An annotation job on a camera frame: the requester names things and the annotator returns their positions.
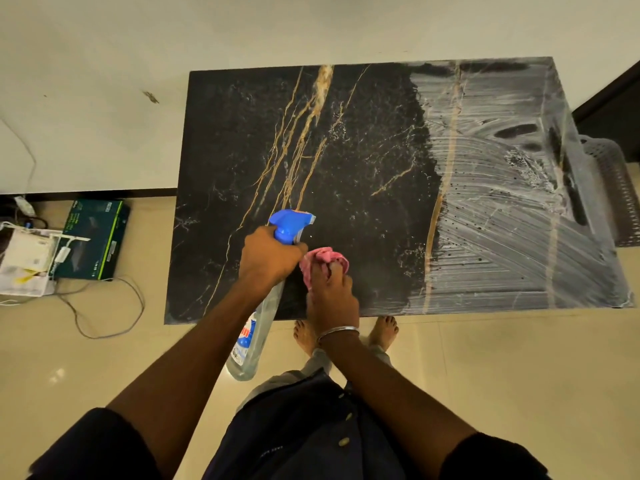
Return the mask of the person's left forearm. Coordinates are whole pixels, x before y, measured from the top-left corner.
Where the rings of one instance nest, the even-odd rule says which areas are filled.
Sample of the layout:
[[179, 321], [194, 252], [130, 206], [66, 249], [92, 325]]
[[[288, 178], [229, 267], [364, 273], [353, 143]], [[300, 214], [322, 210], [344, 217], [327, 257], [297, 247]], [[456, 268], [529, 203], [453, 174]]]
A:
[[163, 480], [177, 473], [239, 333], [272, 287], [238, 279], [217, 306], [107, 405], [141, 435]]

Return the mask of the person's right forearm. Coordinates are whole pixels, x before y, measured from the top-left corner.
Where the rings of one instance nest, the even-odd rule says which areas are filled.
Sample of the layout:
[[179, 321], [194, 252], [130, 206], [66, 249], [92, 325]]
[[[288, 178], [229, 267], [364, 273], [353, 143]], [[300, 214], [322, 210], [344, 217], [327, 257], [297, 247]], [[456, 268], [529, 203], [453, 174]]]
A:
[[319, 345], [426, 478], [436, 480], [448, 455], [477, 432], [379, 359], [355, 331], [331, 333]]

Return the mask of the dark navy buttoned shirt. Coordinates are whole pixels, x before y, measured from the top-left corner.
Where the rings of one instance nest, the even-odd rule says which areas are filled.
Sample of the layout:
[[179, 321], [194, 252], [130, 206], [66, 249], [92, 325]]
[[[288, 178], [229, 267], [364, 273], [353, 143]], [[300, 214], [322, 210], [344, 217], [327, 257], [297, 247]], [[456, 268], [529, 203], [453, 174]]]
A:
[[[87, 412], [30, 468], [28, 480], [161, 480], [141, 435], [106, 408]], [[425, 480], [364, 402], [324, 372], [249, 401], [202, 480]], [[438, 480], [551, 480], [523, 446], [476, 433]]]

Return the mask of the white router box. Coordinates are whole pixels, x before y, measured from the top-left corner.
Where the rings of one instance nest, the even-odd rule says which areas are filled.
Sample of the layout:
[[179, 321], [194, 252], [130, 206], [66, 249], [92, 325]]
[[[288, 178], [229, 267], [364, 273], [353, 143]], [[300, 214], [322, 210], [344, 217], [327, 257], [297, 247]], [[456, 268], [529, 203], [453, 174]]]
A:
[[54, 257], [62, 232], [0, 223], [0, 296], [11, 299], [53, 295]]

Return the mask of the pink cleaning cloth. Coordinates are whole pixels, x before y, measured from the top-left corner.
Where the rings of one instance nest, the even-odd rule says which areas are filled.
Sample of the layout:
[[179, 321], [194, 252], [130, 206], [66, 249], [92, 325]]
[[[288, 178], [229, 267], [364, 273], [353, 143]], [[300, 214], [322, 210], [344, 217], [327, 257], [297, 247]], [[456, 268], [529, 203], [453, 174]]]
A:
[[342, 267], [342, 271], [346, 274], [349, 270], [349, 261], [340, 252], [334, 251], [331, 247], [316, 248], [308, 251], [299, 262], [299, 268], [302, 272], [303, 282], [308, 290], [312, 290], [313, 268], [318, 265], [326, 279], [331, 277], [332, 265], [338, 263]]

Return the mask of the dark green cardboard box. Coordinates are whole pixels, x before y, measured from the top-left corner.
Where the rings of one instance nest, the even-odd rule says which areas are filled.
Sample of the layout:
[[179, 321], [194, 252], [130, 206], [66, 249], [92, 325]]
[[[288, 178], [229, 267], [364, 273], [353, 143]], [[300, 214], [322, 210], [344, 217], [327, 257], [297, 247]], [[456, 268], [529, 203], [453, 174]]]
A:
[[130, 206], [123, 200], [75, 200], [57, 249], [69, 245], [71, 251], [66, 261], [53, 263], [52, 277], [92, 281], [113, 279], [130, 211]]

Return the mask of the grey trousers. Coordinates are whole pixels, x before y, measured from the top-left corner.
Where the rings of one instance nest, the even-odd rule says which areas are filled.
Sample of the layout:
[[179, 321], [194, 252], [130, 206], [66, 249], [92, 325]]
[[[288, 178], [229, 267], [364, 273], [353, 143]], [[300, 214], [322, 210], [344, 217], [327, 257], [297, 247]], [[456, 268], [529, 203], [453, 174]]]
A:
[[262, 384], [258, 385], [256, 388], [252, 389], [245, 400], [237, 407], [236, 413], [238, 413], [243, 407], [245, 407], [249, 402], [251, 402], [259, 395], [270, 390], [293, 385], [297, 382], [311, 377], [316, 373], [316, 371], [322, 370], [324, 371], [325, 375], [328, 376], [332, 370], [332, 366], [333, 364], [325, 354], [325, 352], [319, 348], [316, 348], [315, 350], [313, 350], [310, 358], [301, 370], [283, 372], [282, 374], [271, 377]]

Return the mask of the clear spray bottle blue nozzle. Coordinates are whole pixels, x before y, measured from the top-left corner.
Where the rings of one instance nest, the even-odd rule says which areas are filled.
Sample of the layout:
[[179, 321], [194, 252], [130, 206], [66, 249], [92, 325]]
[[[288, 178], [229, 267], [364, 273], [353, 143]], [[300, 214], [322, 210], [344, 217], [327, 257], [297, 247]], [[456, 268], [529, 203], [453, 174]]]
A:
[[[315, 219], [315, 215], [309, 212], [284, 209], [272, 214], [268, 224], [274, 227], [276, 241], [292, 246], [299, 243], [304, 229], [312, 225]], [[260, 355], [283, 295], [284, 283], [285, 278], [271, 288], [245, 323], [226, 363], [233, 379], [249, 381], [255, 376]]]

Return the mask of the person's foot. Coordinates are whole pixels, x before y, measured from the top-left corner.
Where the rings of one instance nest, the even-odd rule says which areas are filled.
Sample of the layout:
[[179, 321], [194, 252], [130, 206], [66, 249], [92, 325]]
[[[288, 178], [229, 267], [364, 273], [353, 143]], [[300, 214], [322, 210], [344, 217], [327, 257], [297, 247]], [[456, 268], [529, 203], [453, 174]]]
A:
[[313, 327], [306, 320], [296, 320], [293, 336], [300, 348], [311, 358], [317, 348], [317, 337]]
[[379, 316], [365, 341], [369, 347], [386, 353], [396, 339], [398, 332], [399, 326], [394, 316]]

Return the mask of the person's right hand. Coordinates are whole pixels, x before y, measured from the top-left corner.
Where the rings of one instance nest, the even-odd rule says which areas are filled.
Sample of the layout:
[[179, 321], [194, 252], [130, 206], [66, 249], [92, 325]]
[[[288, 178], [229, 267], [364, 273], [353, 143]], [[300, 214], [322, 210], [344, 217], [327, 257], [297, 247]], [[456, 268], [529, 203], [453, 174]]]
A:
[[308, 293], [307, 320], [316, 333], [318, 344], [340, 333], [359, 337], [359, 303], [353, 294], [352, 279], [351, 294]]

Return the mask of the person's left foot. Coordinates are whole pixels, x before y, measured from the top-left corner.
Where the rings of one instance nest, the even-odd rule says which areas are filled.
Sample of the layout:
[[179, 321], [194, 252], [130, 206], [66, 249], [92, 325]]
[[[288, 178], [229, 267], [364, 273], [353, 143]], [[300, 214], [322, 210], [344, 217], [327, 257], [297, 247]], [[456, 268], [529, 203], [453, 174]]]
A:
[[313, 327], [306, 320], [296, 320], [293, 336], [300, 348], [311, 358], [317, 348], [317, 337]]

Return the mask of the grey plastic basket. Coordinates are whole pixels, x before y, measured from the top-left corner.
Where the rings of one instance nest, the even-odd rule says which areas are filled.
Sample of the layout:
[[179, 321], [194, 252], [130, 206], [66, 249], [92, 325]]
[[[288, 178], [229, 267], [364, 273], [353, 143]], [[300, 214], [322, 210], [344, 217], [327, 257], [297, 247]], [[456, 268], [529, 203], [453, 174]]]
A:
[[615, 245], [640, 248], [640, 199], [621, 147], [613, 140], [585, 135], [580, 141], [585, 153], [595, 160], [596, 180]]

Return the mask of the person's left hand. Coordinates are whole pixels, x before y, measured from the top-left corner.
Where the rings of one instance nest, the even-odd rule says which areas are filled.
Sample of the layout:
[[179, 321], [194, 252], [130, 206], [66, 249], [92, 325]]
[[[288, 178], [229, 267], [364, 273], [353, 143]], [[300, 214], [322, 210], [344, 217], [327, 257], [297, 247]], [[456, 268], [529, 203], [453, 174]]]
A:
[[247, 294], [264, 298], [288, 276], [280, 275], [280, 245], [276, 226], [258, 227], [244, 240], [237, 285]]

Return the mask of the person's right foot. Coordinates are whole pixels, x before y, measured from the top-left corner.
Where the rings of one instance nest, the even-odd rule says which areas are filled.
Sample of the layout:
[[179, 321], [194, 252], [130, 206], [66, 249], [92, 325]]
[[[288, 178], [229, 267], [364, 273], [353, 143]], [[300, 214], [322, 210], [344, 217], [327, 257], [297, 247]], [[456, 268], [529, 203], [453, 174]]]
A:
[[386, 353], [396, 339], [398, 332], [399, 326], [394, 316], [379, 316], [365, 341], [369, 347]]

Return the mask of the dark wooden furniture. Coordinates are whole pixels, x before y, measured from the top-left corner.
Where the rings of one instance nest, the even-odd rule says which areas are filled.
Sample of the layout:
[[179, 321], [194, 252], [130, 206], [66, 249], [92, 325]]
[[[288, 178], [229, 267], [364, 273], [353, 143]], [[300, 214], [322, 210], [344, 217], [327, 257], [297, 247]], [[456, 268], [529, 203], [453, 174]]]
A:
[[640, 61], [573, 111], [581, 135], [617, 143], [640, 164]]

